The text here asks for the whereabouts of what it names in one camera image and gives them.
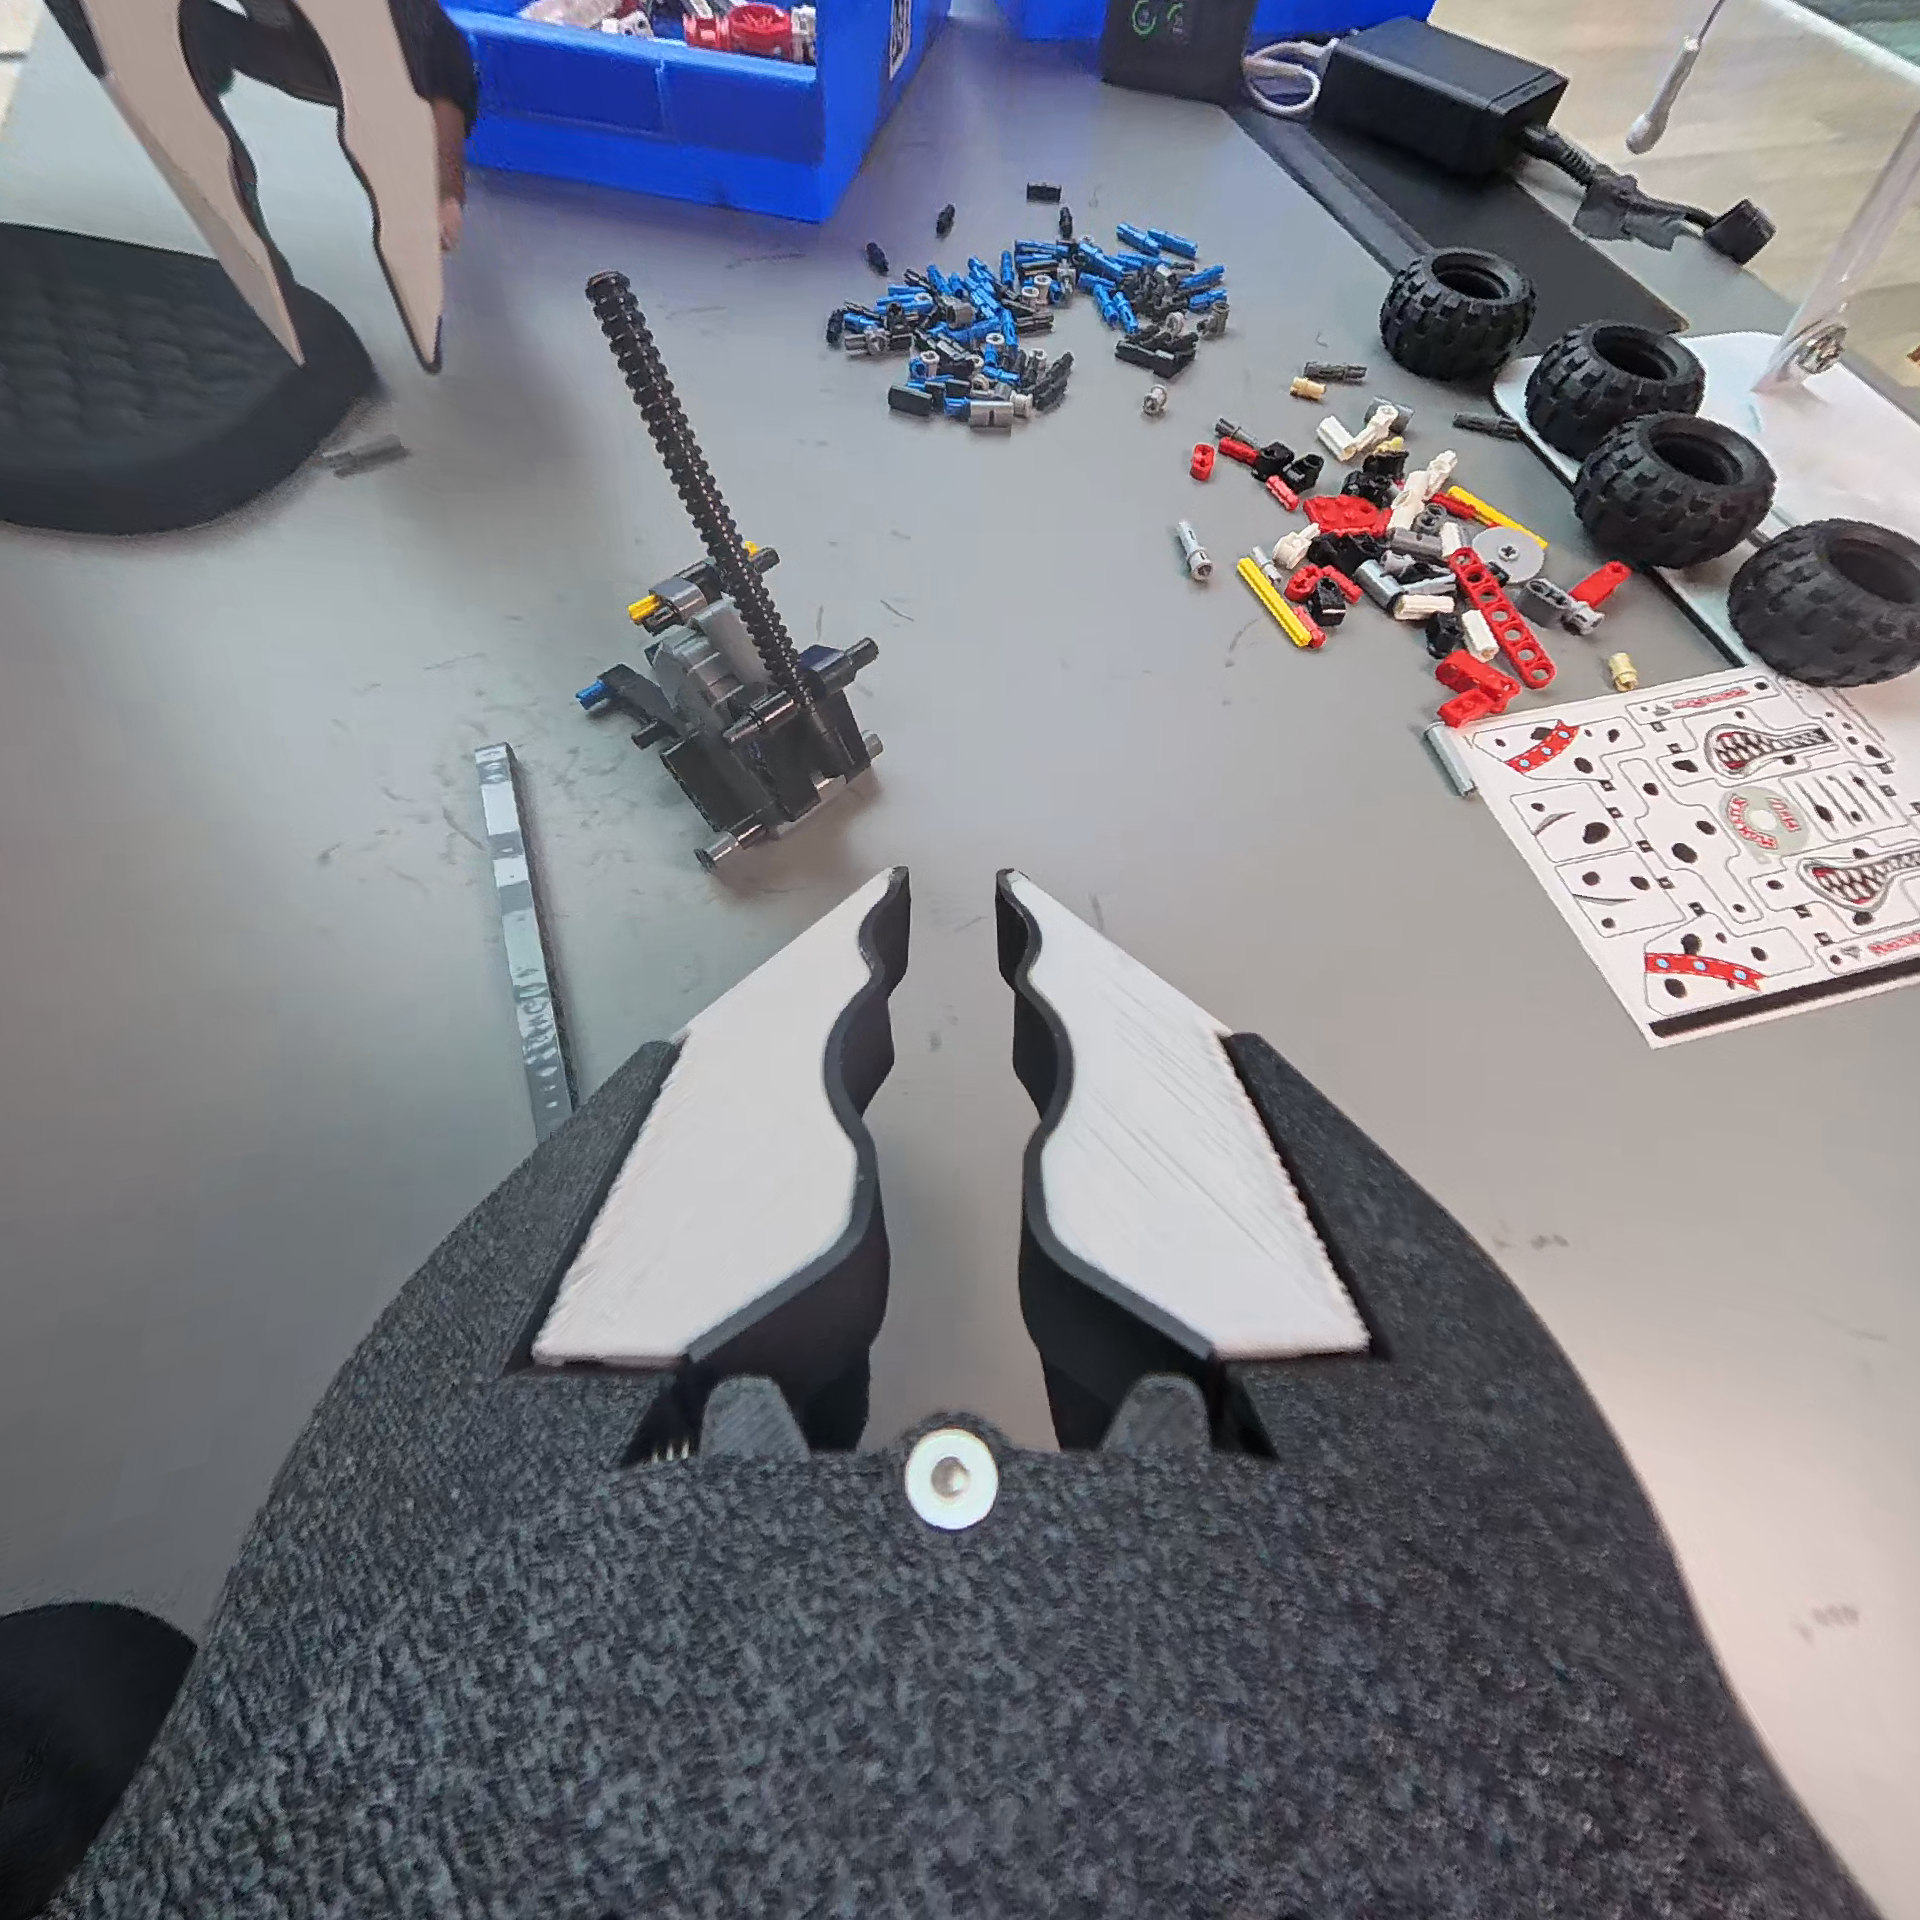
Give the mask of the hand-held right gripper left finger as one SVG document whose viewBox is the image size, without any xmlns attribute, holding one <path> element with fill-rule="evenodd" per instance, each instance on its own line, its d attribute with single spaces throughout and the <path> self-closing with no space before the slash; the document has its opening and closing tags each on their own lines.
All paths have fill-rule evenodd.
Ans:
<svg viewBox="0 0 1920 1920">
<path fill-rule="evenodd" d="M 659 1375 L 683 1429 L 758 1375 L 811 1449 L 856 1449 L 892 1282 L 868 1109 L 909 909 L 908 869 L 877 871 L 683 1023 L 532 1333 L 539 1373 Z"/>
</svg>

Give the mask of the dark rounded pad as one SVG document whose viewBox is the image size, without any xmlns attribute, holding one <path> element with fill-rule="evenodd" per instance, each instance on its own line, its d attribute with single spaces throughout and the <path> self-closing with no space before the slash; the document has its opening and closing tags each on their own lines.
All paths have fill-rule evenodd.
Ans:
<svg viewBox="0 0 1920 1920">
<path fill-rule="evenodd" d="M 121 1801 L 197 1643 L 105 1599 L 3 1617 L 3 1914 L 40 1912 Z"/>
</svg>

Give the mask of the white book stand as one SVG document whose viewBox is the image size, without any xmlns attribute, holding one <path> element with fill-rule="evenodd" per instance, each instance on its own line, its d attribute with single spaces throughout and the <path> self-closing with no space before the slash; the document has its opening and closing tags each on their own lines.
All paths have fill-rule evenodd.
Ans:
<svg viewBox="0 0 1920 1920">
<path fill-rule="evenodd" d="M 1851 518 L 1916 542 L 1916 398 L 1853 362 L 1846 326 L 1910 209 L 1916 120 L 1776 335 L 1756 328 L 1678 335 L 1708 374 L 1696 416 L 1757 442 L 1779 474 L 1772 509 L 1745 542 L 1697 566 L 1654 569 L 1669 595 L 1732 662 L 1763 664 L 1734 633 L 1728 593 L 1736 569 L 1773 537 L 1806 520 Z"/>
</svg>

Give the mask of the pile of red white pieces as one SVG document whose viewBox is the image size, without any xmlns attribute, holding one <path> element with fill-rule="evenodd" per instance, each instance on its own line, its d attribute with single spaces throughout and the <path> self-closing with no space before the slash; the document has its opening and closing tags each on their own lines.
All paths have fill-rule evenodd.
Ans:
<svg viewBox="0 0 1920 1920">
<path fill-rule="evenodd" d="M 1231 421 L 1191 447 L 1189 474 L 1204 483 L 1223 463 L 1245 471 L 1286 523 L 1243 557 L 1255 557 L 1328 640 L 1361 606 L 1420 640 L 1444 691 L 1435 720 L 1463 731 L 1553 682 L 1544 633 L 1593 634 L 1629 566 L 1609 560 L 1573 585 L 1557 583 L 1548 542 L 1463 489 L 1451 447 L 1408 461 L 1403 423 L 1390 401 L 1358 432 L 1337 418 L 1319 423 L 1319 442 L 1337 466 L 1332 490 L 1316 486 L 1319 451 L 1253 442 Z"/>
</svg>

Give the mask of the black tape patch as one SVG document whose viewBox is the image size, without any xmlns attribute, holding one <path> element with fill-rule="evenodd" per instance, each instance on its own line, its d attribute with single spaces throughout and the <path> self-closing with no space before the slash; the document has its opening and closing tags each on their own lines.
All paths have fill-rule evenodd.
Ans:
<svg viewBox="0 0 1920 1920">
<path fill-rule="evenodd" d="M 1573 227 L 1593 241 L 1638 241 L 1671 251 L 1683 230 L 1711 219 L 1703 208 L 1649 197 L 1635 175 L 1596 165 L 1585 175 Z"/>
</svg>

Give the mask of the black toy tyre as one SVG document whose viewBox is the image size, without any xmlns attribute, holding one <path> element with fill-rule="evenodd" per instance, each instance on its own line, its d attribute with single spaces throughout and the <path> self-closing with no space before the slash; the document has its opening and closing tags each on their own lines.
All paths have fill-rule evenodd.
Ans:
<svg viewBox="0 0 1920 1920">
<path fill-rule="evenodd" d="M 1857 518 L 1813 518 L 1766 542 L 1731 585 L 1741 645 L 1813 688 L 1917 666 L 1917 542 Z"/>
<path fill-rule="evenodd" d="M 1575 513 L 1609 560 L 1692 569 L 1728 554 L 1764 520 L 1779 474 L 1757 442 L 1686 416 L 1629 418 L 1575 474 Z"/>
<path fill-rule="evenodd" d="M 1704 385 L 1704 368 L 1675 335 L 1635 321 L 1588 321 L 1540 355 L 1526 377 L 1524 408 L 1550 447 L 1581 461 L 1629 421 L 1694 416 Z"/>
<path fill-rule="evenodd" d="M 1381 342 L 1417 377 L 1491 377 L 1524 342 L 1535 302 L 1532 278 L 1503 256 L 1439 246 L 1415 256 L 1387 283 Z"/>
</svg>

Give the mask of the long grey toy beam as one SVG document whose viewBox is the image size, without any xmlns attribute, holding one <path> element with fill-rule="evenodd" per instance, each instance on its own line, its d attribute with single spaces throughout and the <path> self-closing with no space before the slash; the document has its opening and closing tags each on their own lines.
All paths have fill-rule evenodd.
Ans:
<svg viewBox="0 0 1920 1920">
<path fill-rule="evenodd" d="M 512 985 L 518 1056 L 534 1138 L 550 1138 L 579 1109 L 559 987 L 544 937 L 534 848 L 520 808 L 518 760 L 508 743 L 472 752 Z"/>
</svg>

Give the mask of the blue plastic bin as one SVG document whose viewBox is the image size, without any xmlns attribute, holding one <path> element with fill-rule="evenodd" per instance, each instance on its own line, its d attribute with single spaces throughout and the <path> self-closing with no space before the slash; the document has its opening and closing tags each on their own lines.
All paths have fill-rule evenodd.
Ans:
<svg viewBox="0 0 1920 1920">
<path fill-rule="evenodd" d="M 1009 31 L 1023 41 L 1097 41 L 1107 2 L 997 2 Z M 1432 2 L 1257 2 L 1251 41 L 1300 41 L 1342 34 L 1393 16 L 1427 17 Z"/>
<path fill-rule="evenodd" d="M 479 169 L 822 224 L 951 6 L 819 3 L 813 64 L 536 22 L 520 3 L 446 11 L 478 74 Z"/>
</svg>

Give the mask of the black battery pack green display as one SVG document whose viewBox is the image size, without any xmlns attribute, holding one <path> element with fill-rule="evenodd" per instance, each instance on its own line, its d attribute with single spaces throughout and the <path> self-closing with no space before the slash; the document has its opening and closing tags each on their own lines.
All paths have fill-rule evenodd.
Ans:
<svg viewBox="0 0 1920 1920">
<path fill-rule="evenodd" d="M 1257 2 L 1109 2 L 1097 39 L 1103 83 L 1236 106 Z"/>
</svg>

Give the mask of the grey black toy brick assembly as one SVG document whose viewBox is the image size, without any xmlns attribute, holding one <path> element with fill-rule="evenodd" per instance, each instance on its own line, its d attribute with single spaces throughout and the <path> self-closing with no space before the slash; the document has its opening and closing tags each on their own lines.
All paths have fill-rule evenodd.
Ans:
<svg viewBox="0 0 1920 1920">
<path fill-rule="evenodd" d="M 849 690 L 877 645 L 797 647 L 765 583 L 776 550 L 745 538 L 712 477 L 627 274 L 588 278 L 584 299 L 647 426 L 702 554 L 628 609 L 645 666 L 612 662 L 575 697 L 616 713 L 637 749 L 702 816 L 700 863 L 716 873 L 821 813 L 880 753 Z"/>
</svg>

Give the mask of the yellow toy axle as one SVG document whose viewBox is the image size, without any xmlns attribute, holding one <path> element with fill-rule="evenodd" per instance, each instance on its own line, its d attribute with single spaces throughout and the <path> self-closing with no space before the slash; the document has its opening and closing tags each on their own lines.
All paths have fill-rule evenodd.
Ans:
<svg viewBox="0 0 1920 1920">
<path fill-rule="evenodd" d="M 1296 649 L 1319 651 L 1326 647 L 1326 631 L 1299 603 L 1284 595 L 1281 587 L 1272 583 L 1255 557 L 1238 557 L 1235 571 Z"/>
</svg>

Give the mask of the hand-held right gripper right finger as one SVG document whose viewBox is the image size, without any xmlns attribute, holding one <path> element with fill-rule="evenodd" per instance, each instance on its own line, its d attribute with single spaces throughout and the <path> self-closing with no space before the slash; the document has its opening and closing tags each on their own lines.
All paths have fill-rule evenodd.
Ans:
<svg viewBox="0 0 1920 1920">
<path fill-rule="evenodd" d="M 995 882 L 1022 1154 L 1016 1298 L 1063 1451 L 1171 1378 L 1204 1442 L 1236 1373 L 1368 1355 L 1368 1325 L 1231 1054 L 1231 1030 L 1022 871 Z"/>
</svg>

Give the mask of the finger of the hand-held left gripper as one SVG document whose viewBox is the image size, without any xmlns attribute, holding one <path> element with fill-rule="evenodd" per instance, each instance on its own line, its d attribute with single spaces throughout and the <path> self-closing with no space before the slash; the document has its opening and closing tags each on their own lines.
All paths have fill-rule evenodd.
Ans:
<svg viewBox="0 0 1920 1920">
<path fill-rule="evenodd" d="M 256 197 L 256 166 L 223 95 L 237 74 L 271 81 L 294 49 L 288 3 L 49 2 L 61 34 L 172 185 L 237 295 L 303 362 L 292 278 Z"/>
<path fill-rule="evenodd" d="M 429 2 L 292 2 L 320 47 L 339 142 L 363 194 L 377 266 L 424 373 L 441 369 L 443 136 L 451 22 Z"/>
</svg>

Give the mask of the sticker sheet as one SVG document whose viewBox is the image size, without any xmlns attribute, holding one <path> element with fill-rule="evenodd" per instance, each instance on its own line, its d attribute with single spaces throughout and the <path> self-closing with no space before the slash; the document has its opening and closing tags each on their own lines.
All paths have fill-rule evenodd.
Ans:
<svg viewBox="0 0 1920 1920">
<path fill-rule="evenodd" d="M 1725 670 L 1459 743 L 1648 1045 L 1916 983 L 1916 688 Z"/>
</svg>

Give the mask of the pile of blue black pins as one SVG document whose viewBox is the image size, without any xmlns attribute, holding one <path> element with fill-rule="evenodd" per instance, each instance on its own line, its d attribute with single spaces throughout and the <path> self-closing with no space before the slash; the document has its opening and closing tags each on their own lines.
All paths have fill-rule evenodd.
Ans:
<svg viewBox="0 0 1920 1920">
<path fill-rule="evenodd" d="M 887 373 L 884 405 L 895 418 L 953 421 L 977 434 L 1063 408 L 1076 360 L 1055 339 L 1063 317 L 1088 311 L 1116 365 L 1171 385 L 1231 321 L 1221 262 L 1192 240 L 1119 222 L 1111 240 L 1073 227 L 1019 235 L 997 256 L 956 264 L 892 262 L 873 295 L 822 317 L 822 346 Z"/>
</svg>

